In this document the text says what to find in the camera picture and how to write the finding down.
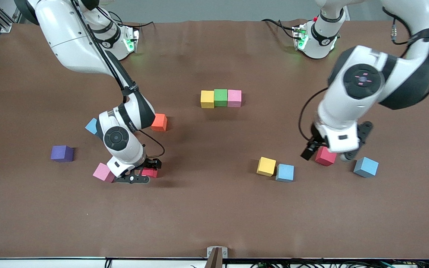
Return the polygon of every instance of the pink cube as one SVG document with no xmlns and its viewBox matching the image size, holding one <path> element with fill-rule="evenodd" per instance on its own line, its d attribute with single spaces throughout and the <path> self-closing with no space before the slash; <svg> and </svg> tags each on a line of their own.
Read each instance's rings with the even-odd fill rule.
<svg viewBox="0 0 429 268">
<path fill-rule="evenodd" d="M 327 147 L 322 146 L 317 151 L 317 155 L 315 156 L 315 161 L 324 166 L 330 166 L 335 163 L 335 158 L 337 157 L 336 153 L 331 153 L 327 150 Z"/>
<path fill-rule="evenodd" d="M 112 174 L 109 167 L 104 163 L 99 163 L 99 166 L 92 175 L 104 182 L 112 183 L 115 179 L 115 175 Z"/>
<path fill-rule="evenodd" d="M 142 170 L 142 176 L 148 176 L 149 178 L 156 178 L 158 175 L 158 170 L 154 168 L 144 168 Z"/>
<path fill-rule="evenodd" d="M 241 107 L 241 90 L 228 89 L 228 107 Z"/>
</svg>

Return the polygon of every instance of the orange cube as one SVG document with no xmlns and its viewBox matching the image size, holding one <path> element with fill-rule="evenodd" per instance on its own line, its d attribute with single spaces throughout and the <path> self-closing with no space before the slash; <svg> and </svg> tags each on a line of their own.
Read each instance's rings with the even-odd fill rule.
<svg viewBox="0 0 429 268">
<path fill-rule="evenodd" d="M 166 115 L 164 114 L 155 114 L 155 120 L 153 121 L 153 124 L 151 126 L 151 129 L 153 131 L 166 131 L 166 124 L 168 122 L 168 119 Z"/>
</svg>

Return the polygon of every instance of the purple cube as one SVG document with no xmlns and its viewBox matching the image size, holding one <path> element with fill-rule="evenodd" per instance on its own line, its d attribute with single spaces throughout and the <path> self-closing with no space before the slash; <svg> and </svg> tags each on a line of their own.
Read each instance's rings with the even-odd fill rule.
<svg viewBox="0 0 429 268">
<path fill-rule="evenodd" d="M 70 148 L 69 146 L 65 145 L 53 146 L 53 151 L 51 152 L 51 160 L 63 163 L 72 162 L 73 158 L 74 148 Z"/>
</svg>

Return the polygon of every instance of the yellow cube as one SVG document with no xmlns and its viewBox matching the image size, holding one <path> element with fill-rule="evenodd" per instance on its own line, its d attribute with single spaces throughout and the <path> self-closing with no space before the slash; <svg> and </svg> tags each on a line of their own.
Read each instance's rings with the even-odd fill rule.
<svg viewBox="0 0 429 268">
<path fill-rule="evenodd" d="M 276 160 L 261 157 L 261 159 L 259 159 L 259 164 L 257 165 L 256 173 L 270 177 L 274 175 L 275 168 Z"/>
<path fill-rule="evenodd" d="M 215 95 L 212 90 L 201 90 L 201 108 L 214 108 L 215 107 Z"/>
</svg>

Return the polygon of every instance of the foam cube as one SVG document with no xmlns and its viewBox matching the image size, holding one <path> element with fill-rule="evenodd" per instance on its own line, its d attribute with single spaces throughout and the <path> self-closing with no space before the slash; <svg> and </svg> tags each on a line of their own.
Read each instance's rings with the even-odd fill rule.
<svg viewBox="0 0 429 268">
<path fill-rule="evenodd" d="M 168 122 L 168 119 L 166 117 L 166 115 L 164 114 L 155 114 L 155 120 L 153 121 L 152 125 L 151 125 L 151 129 L 153 131 L 162 131 L 165 132 L 166 131 L 166 124 Z"/>
<path fill-rule="evenodd" d="M 227 107 L 228 106 L 228 90 L 227 89 L 215 89 L 214 90 L 214 106 L 215 107 Z"/>
<path fill-rule="evenodd" d="M 270 177 L 274 174 L 275 168 L 276 160 L 261 157 L 261 159 L 259 159 L 259 164 L 257 165 L 256 173 Z"/>
<path fill-rule="evenodd" d="M 154 168 L 144 168 L 142 170 L 142 176 L 148 176 L 150 178 L 156 178 L 158 175 L 158 170 Z"/>
<path fill-rule="evenodd" d="M 87 126 L 85 126 L 85 129 L 87 129 L 88 131 L 90 131 L 90 133 L 92 134 L 97 134 L 97 127 L 95 127 L 97 125 L 97 119 L 92 118 L 92 120 L 87 124 Z"/>
<path fill-rule="evenodd" d="M 114 182 L 115 175 L 110 171 L 109 167 L 104 163 L 99 163 L 97 169 L 94 171 L 92 176 L 104 181 L 104 182 Z"/>
<path fill-rule="evenodd" d="M 51 152 L 51 160 L 54 160 L 59 163 L 72 162 L 74 159 L 74 148 L 69 146 L 60 145 L 53 146 Z"/>
<path fill-rule="evenodd" d="M 201 108 L 212 109 L 215 107 L 214 91 L 201 90 Z"/>
<path fill-rule="evenodd" d="M 331 153 L 329 150 L 327 150 L 327 147 L 321 146 L 315 155 L 315 161 L 321 165 L 330 166 L 331 164 L 335 163 L 336 157 L 336 153 Z"/>
<path fill-rule="evenodd" d="M 294 181 L 294 166 L 280 163 L 277 166 L 276 181 L 293 182 Z"/>
<path fill-rule="evenodd" d="M 228 89 L 228 107 L 241 107 L 241 90 Z"/>
<path fill-rule="evenodd" d="M 364 178 L 371 178 L 376 175 L 377 168 L 378 162 L 364 157 L 362 159 L 357 160 L 357 163 L 355 163 L 354 173 Z"/>
</svg>

